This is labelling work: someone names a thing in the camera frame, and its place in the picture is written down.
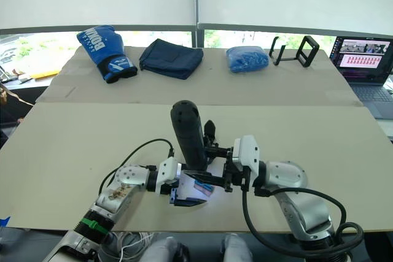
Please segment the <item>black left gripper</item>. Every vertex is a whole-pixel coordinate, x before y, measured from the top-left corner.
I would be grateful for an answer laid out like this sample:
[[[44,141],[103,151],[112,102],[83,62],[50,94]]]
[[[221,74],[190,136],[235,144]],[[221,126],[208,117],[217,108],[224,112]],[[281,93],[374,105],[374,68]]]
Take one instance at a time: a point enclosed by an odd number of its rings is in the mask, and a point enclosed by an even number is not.
[[[178,180],[175,180],[172,183],[164,183],[160,188],[160,194],[169,195],[169,203],[179,207],[193,207],[206,203],[205,199],[198,199],[198,198],[178,199],[177,198],[178,186],[179,186]]]

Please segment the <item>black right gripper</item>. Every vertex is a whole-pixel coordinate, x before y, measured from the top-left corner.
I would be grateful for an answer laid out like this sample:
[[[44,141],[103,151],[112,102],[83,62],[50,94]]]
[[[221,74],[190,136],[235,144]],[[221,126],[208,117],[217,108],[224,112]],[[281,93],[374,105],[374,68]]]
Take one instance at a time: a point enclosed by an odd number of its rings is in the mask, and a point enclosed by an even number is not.
[[[241,164],[236,165],[232,159],[233,148],[205,147],[204,152],[207,157],[226,157],[223,177],[212,175],[209,172],[196,170],[183,170],[184,174],[208,185],[222,187],[225,192],[233,191],[232,185],[241,187],[242,190],[249,190],[249,168]]]

